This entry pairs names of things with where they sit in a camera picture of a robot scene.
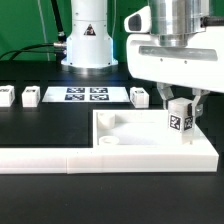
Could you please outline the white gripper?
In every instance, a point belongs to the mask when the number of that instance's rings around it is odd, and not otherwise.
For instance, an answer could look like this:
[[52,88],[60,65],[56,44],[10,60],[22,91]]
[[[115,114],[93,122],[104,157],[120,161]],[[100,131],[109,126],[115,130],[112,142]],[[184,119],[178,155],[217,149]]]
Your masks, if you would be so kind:
[[207,28],[191,36],[186,47],[162,47],[156,36],[132,34],[126,49],[134,78],[161,82],[157,90],[164,109],[174,97],[171,84],[196,88],[192,90],[194,117],[203,114],[210,91],[224,93],[224,28]]

